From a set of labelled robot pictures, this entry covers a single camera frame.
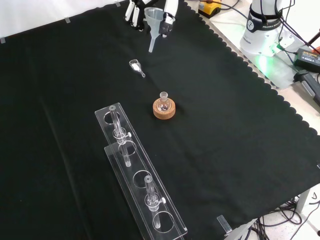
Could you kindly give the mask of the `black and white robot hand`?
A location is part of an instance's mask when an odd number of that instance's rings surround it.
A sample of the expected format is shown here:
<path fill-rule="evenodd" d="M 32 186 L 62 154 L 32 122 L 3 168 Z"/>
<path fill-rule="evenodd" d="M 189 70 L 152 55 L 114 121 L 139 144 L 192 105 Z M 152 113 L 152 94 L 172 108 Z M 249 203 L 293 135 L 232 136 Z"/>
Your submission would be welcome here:
<path fill-rule="evenodd" d="M 135 29 L 144 30 L 143 19 L 145 8 L 153 7 L 158 0 L 130 0 L 125 12 L 124 20 Z M 173 29 L 176 13 L 178 11 L 178 0 L 166 0 L 164 5 L 163 20 L 159 26 L 159 34 L 166 38 Z"/>

